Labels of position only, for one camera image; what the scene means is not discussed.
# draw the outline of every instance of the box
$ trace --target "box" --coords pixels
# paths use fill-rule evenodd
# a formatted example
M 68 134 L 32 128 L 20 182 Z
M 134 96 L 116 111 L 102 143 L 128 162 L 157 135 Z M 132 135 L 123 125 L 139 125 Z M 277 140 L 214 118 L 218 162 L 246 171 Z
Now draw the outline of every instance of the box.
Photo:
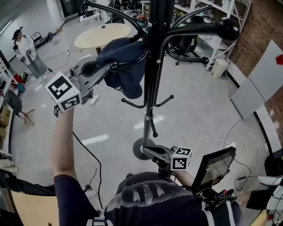
M 191 149 L 177 148 L 171 157 L 171 170 L 186 170 L 191 163 Z
M 0 125 L 6 128 L 9 125 L 11 111 L 6 105 L 3 106 L 2 113 L 0 115 Z
M 4 128 L 0 128 L 0 137 L 2 139 L 5 139 L 6 137 L 6 130 Z

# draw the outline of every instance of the person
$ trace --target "person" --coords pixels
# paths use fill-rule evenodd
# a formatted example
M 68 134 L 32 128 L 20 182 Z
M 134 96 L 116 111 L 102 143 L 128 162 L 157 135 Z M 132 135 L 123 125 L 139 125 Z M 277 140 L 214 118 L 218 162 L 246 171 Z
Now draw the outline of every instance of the person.
M 77 180 L 73 152 L 73 116 L 74 108 L 59 113 L 51 147 L 60 226 L 86 226 L 89 225 L 89 219 L 99 217 Z M 174 171 L 172 174 L 181 184 L 192 186 L 194 178 L 187 171 Z M 238 226 L 241 210 L 236 202 L 231 207 Z M 106 218 L 108 225 L 114 226 L 208 225 L 207 217 L 202 211 L 202 201 L 155 172 L 128 174 L 100 217 Z
M 48 67 L 39 58 L 35 51 L 34 41 L 31 37 L 22 34 L 21 29 L 17 29 L 13 34 L 14 51 L 18 59 L 23 62 L 31 71 L 33 76 L 40 82 L 47 79 L 46 71 Z

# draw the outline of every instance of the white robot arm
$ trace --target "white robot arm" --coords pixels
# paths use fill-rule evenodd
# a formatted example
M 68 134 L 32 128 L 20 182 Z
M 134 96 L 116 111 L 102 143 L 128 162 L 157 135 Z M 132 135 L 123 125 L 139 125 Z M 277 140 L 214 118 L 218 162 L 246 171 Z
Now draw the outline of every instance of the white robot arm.
M 273 192 L 266 209 L 269 211 L 276 210 L 280 212 L 283 210 L 283 181 L 282 177 L 268 177 L 259 176 L 258 180 L 261 184 L 267 186 L 277 186 L 276 190 Z

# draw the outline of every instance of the dark hat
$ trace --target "dark hat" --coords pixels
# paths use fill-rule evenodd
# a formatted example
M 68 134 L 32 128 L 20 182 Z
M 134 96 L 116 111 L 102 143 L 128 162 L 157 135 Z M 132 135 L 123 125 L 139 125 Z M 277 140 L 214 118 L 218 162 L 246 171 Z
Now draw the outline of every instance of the dark hat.
M 21 33 L 21 32 L 22 32 L 21 29 L 17 29 L 17 30 L 14 32 L 14 34 L 13 34 L 12 40 L 15 40 L 15 39 L 17 38 L 18 34 Z
M 118 38 L 109 42 L 98 55 L 96 62 L 100 66 L 109 63 L 124 63 L 138 59 L 146 49 L 144 41 L 131 43 L 130 38 Z M 129 99 L 137 99 L 142 95 L 140 82 L 145 73 L 146 58 L 128 68 L 118 72 L 110 72 L 105 77 L 109 87 L 122 91 Z

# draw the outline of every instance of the wooden table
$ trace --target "wooden table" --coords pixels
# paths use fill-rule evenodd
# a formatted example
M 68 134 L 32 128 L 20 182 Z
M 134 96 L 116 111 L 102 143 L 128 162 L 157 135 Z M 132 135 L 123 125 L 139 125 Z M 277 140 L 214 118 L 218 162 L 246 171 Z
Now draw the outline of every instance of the wooden table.
M 15 207 L 24 226 L 59 226 L 57 198 L 31 196 L 11 192 Z
M 131 31 L 130 26 L 123 23 L 109 23 L 93 27 L 81 33 L 74 42 L 78 48 L 96 48 L 97 54 L 101 47 L 114 39 L 126 37 Z

